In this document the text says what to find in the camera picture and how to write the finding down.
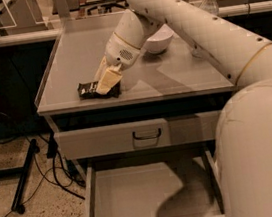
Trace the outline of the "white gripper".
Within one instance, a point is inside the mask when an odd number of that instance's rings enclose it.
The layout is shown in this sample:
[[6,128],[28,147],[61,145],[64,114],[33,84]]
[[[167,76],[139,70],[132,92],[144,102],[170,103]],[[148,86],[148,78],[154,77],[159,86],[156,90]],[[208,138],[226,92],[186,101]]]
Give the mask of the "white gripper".
[[106,95],[122,79],[121,67],[123,69],[132,67],[139,55],[140,50],[113,33],[105,47],[105,57],[102,58],[93,77],[98,81],[96,92]]

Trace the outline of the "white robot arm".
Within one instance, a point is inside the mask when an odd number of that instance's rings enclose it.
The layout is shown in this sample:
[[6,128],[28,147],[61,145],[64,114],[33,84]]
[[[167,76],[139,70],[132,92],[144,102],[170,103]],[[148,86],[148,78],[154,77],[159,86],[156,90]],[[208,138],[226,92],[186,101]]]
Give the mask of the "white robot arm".
[[111,90],[163,25],[198,45],[234,93],[215,134],[226,217],[272,217],[272,41],[182,0],[127,3],[97,71],[97,91]]

